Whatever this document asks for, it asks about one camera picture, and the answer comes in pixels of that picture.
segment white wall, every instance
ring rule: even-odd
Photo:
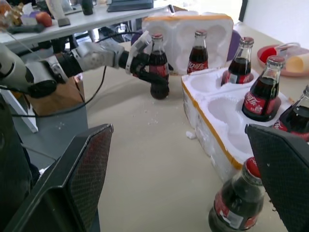
[[[309,0],[248,0],[243,22],[284,43],[309,49]]]

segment pink plate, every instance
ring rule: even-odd
[[[271,47],[275,47],[275,46],[278,46],[278,44],[276,45],[270,45],[270,46],[265,46],[265,47],[262,47],[260,50],[257,51],[257,60],[259,61],[259,64],[262,66],[262,67],[265,67],[265,63],[263,61],[261,61],[260,57],[262,55],[262,53],[264,51],[266,51],[267,49],[271,48]],[[306,75],[309,75],[309,72],[288,72],[286,71],[285,67],[281,70],[281,75],[283,76],[293,76],[293,77],[299,77],[299,76],[306,76]]]

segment beige table surface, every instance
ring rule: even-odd
[[[235,28],[254,37],[252,63],[261,72],[257,50],[279,42],[244,25]],[[102,70],[84,74],[87,98]],[[308,77],[282,77],[280,88],[296,99],[307,83]],[[156,101],[148,83],[108,68],[100,94],[87,108],[89,127],[113,123],[115,130],[98,204],[101,231],[211,232],[208,212],[222,183],[198,141],[185,135],[193,130],[183,111],[180,77],[171,76],[169,86],[169,97]],[[286,232],[268,200],[251,231]]]

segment styrofoam packaging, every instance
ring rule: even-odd
[[[151,35],[161,33],[168,62],[176,74],[186,74],[189,56],[195,40],[195,31],[207,31],[206,46],[210,68],[222,67],[226,58],[233,32],[233,20],[225,14],[198,15],[197,12],[163,12],[144,19],[143,30]]]
[[[281,106],[272,120],[258,122],[246,117],[241,108],[244,96],[255,80],[246,84],[229,83],[217,89],[213,80],[222,76],[225,70],[226,68],[210,72],[200,71],[182,77],[185,113],[223,181],[228,180],[247,158],[253,156],[245,126],[249,123],[271,126],[291,105],[288,98],[279,93]],[[252,73],[256,79],[258,74],[255,71]],[[207,83],[208,92],[197,88]]]

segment bottle label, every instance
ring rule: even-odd
[[[163,78],[166,78],[169,74],[169,64],[164,65],[149,65],[149,72],[160,75]]]
[[[245,84],[252,81],[251,73],[247,75],[235,75],[230,73],[228,70],[223,73],[223,83],[226,84],[228,82],[232,84]]]
[[[228,209],[222,199],[222,193],[219,191],[214,199],[214,209],[231,228],[247,230],[256,224],[258,215],[250,218],[239,216]]]
[[[273,128],[281,130],[281,131],[289,132],[287,127],[280,120],[278,120],[274,124]],[[299,133],[299,132],[296,132],[296,131],[290,131],[290,133],[299,136],[300,138],[304,139],[306,142],[309,142],[309,132],[307,132],[307,133]]]
[[[187,69],[187,73],[192,73],[195,71],[200,71],[200,70],[204,70],[208,68],[208,60],[206,60],[205,62],[193,62],[193,61],[189,61],[188,64],[188,69]]]
[[[266,114],[268,115],[271,114],[271,112],[275,107],[275,103],[276,103],[275,98],[269,101],[269,104],[266,109]],[[248,92],[245,95],[245,102],[244,102],[245,108],[256,115],[262,114],[265,104],[266,100],[254,96],[251,92]]]

